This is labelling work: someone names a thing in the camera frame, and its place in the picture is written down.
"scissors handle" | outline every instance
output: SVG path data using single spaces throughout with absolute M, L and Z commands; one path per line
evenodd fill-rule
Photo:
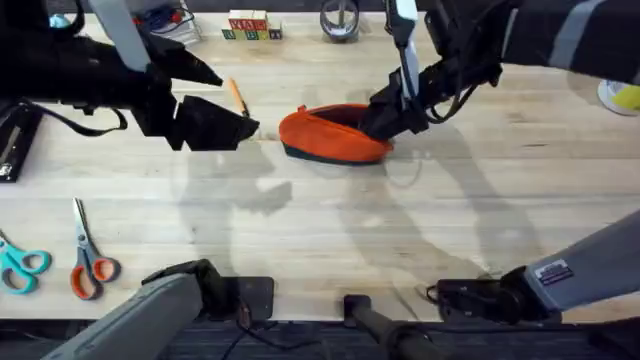
M 17 284 L 11 282 L 11 273 L 22 278 L 25 285 L 19 288 Z M 38 285 L 38 279 L 24 271 L 13 258 L 5 255 L 2 257 L 2 281 L 0 283 L 11 294 L 24 295 L 35 290 Z
M 91 262 L 91 270 L 96 280 L 109 282 L 120 275 L 120 263 L 112 258 L 99 257 Z
M 100 296 L 102 287 L 93 276 L 87 254 L 78 248 L 78 260 L 71 270 L 71 290 L 82 300 L 92 300 Z
M 47 268 L 49 268 L 49 265 L 51 265 L 51 255 L 46 251 L 34 250 L 21 253 L 22 256 L 20 257 L 19 265 L 22 270 L 28 272 L 29 274 L 40 274 L 43 271 L 47 270 Z M 33 259 L 37 258 L 41 259 L 41 264 L 37 267 L 31 266 L 30 261 L 33 261 Z

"wood grain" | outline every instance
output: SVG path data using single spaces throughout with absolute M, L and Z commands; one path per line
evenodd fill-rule
M 208 258 L 224 275 L 272 276 L 276 319 L 335 320 L 342 295 L 365 293 L 392 318 L 437 320 L 416 286 L 499 276 L 639 206 L 640 122 L 603 109 L 598 80 L 552 69 L 506 66 L 500 85 L 479 89 L 452 121 L 398 137 L 382 165 L 287 158 L 277 135 L 285 115 L 301 104 L 366 102 L 398 56 L 380 14 L 365 14 L 348 45 L 328 43 L 317 14 L 270 16 L 284 20 L 285 40 L 225 41 L 214 31 L 224 17 L 199 16 L 210 38 L 193 52 L 237 80 L 262 122 L 237 152 L 172 152 L 135 122 L 89 139 L 44 121 L 20 182 L 0 187 L 0 218 L 17 246 L 47 250 L 53 263 L 35 293 L 0 293 L 0 317 L 98 318 L 146 275 Z M 435 61 L 424 29 L 417 40 L 421 63 Z M 235 109 L 226 87 L 174 89 Z M 50 108 L 96 127 L 116 121 Z M 74 196 L 97 247 L 122 264 L 93 302 L 69 287 Z M 566 319 L 634 316 L 639 304 L 625 296 Z

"orange scissors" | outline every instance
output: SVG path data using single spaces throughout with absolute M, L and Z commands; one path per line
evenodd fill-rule
M 71 271 L 71 289 L 82 300 L 93 300 L 102 294 L 102 283 L 115 280 L 120 274 L 120 264 L 102 257 L 91 242 L 87 222 L 80 199 L 73 199 L 76 216 L 76 240 L 78 260 Z

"toy block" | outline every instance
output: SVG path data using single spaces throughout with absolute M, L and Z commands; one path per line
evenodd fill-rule
M 260 40 L 258 32 L 255 30 L 245 30 L 244 33 L 247 35 L 247 40 Z
M 224 36 L 224 38 L 227 39 L 227 40 L 235 40 L 236 39 L 236 34 L 230 28 L 223 28 L 222 29 L 222 36 Z
M 282 40 L 282 22 L 269 23 L 269 39 Z
M 234 30 L 253 30 L 253 10 L 229 11 L 229 25 Z
M 233 35 L 235 35 L 236 40 L 247 40 L 244 30 L 233 30 Z
M 267 12 L 264 10 L 255 10 L 253 12 L 253 28 L 257 31 L 268 30 Z

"label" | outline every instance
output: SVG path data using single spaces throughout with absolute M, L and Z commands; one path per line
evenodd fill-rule
M 567 265 L 567 263 L 562 259 L 536 269 L 533 273 L 536 275 L 536 278 L 538 278 L 538 281 L 540 281 L 544 286 L 555 284 L 558 281 L 562 281 L 573 276 L 573 271 L 571 271 L 569 265 Z

